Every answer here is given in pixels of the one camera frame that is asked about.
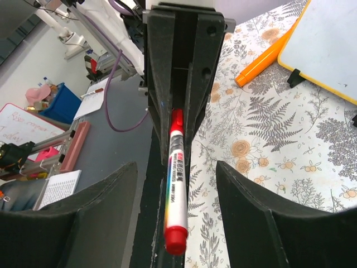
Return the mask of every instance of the blue container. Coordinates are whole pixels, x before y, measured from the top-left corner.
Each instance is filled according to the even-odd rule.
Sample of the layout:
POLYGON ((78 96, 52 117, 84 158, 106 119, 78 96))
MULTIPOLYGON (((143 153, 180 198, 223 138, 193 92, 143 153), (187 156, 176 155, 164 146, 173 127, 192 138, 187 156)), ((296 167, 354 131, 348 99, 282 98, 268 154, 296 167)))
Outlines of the blue container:
POLYGON ((57 87, 57 96, 40 115, 62 123, 72 124, 81 100, 65 86, 65 83, 61 83, 57 87))

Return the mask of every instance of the yellow edge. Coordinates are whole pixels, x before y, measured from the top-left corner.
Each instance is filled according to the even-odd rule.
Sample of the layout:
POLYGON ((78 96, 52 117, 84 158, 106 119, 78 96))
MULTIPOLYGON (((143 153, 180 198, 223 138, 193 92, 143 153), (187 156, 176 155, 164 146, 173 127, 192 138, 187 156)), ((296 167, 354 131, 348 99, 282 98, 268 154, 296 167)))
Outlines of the yellow edge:
MULTIPOLYGON (((282 50, 280 51, 280 53, 279 53, 279 55, 278 55, 278 63, 279 63, 279 65, 283 66, 284 68, 286 68, 286 69, 288 69, 288 70, 290 70, 290 71, 294 71, 294 68, 291 67, 291 66, 286 65, 285 63, 283 63, 283 62, 281 61, 281 59, 280 59, 280 56, 281 56, 281 54, 283 53, 283 51, 284 51, 286 45, 288 44, 288 42, 289 42, 291 36, 293 35, 293 33, 294 33, 294 31, 295 31, 297 25, 299 24, 299 22, 300 22, 302 16, 304 15, 304 13, 305 13, 305 11, 307 10, 307 7, 308 7, 308 5, 309 5, 310 3, 311 3, 311 0, 308 0, 308 2, 306 3, 305 8, 304 8, 303 11, 301 12, 301 15, 300 15, 299 18, 297 19, 297 23, 295 23, 295 25, 294 25, 294 27, 293 27, 293 29, 292 29, 291 35, 290 35, 290 36, 288 37, 288 39, 286 40, 286 42, 285 42, 285 44, 284 44, 282 50)), ((357 100, 352 99, 351 97, 349 97, 349 96, 347 96, 347 95, 345 95, 345 94, 343 94, 343 93, 337 91, 336 89, 333 89, 333 88, 329 87, 328 85, 325 85, 324 83, 321 83, 321 82, 315 80, 314 78, 309 77, 309 76, 306 75, 306 74, 299 73, 299 75, 300 75, 301 77, 305 78, 306 80, 309 80, 309 81, 313 82, 314 84, 319 85, 320 87, 327 89, 328 91, 334 93, 335 95, 341 97, 342 99, 345 99, 345 100, 349 101, 350 103, 353 103, 354 105, 357 105, 357 100)))

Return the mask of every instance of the marker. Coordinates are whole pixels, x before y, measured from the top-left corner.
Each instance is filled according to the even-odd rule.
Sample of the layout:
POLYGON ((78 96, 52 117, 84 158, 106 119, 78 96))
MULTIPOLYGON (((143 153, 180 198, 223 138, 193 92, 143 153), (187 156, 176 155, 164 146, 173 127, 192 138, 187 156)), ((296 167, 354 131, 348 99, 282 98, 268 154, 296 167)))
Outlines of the marker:
POLYGON ((289 31, 287 31, 282 37, 279 38, 278 41, 276 41, 266 51, 264 51, 262 55, 257 57, 235 78, 235 82, 241 88, 250 81, 252 81, 258 74, 260 74, 266 68, 268 68, 271 63, 277 60, 280 51, 286 43, 286 40, 291 36, 295 23, 289 31))
POLYGON ((172 111, 170 152, 168 157, 164 237, 166 251, 182 255, 186 251, 187 194, 184 155, 184 113, 172 111))
POLYGON ((90 95, 93 95, 93 94, 102 92, 103 90, 104 90, 103 88, 99 88, 99 89, 96 89, 95 91, 86 93, 86 94, 84 94, 84 95, 82 95, 82 96, 80 96, 80 97, 83 99, 83 98, 88 97, 88 96, 90 96, 90 95))

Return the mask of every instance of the orange tube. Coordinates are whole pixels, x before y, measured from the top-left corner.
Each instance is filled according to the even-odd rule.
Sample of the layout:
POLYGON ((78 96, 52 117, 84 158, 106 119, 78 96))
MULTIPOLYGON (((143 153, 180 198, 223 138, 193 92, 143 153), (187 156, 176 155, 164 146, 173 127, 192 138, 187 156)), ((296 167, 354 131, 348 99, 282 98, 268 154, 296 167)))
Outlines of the orange tube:
POLYGON ((245 84, 252 81, 258 74, 268 68, 271 63, 277 60, 280 51, 282 50, 285 42, 290 37, 292 29, 295 24, 287 31, 282 37, 279 38, 273 45, 271 45, 262 55, 257 57, 251 64, 248 65, 240 74, 235 78, 235 82, 243 87, 245 84))

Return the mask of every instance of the sheet of paper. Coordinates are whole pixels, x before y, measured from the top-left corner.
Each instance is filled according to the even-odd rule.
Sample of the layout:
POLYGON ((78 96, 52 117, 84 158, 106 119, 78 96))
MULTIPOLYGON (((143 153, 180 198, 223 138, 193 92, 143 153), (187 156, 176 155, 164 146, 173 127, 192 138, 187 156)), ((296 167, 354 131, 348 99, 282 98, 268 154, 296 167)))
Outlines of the sheet of paper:
MULTIPOLYGON (((89 87, 87 93, 95 91, 100 88, 105 88, 105 85, 107 84, 108 79, 104 79, 103 81, 100 81, 97 84, 94 84, 89 87)), ((104 91, 95 93, 93 95, 87 96, 82 100, 82 103, 74 116, 74 120, 89 114, 93 113, 97 110, 99 110, 102 107, 104 101, 104 91)))
POLYGON ((77 170, 49 178, 49 182, 38 209, 72 195, 76 189, 80 173, 81 170, 77 170))

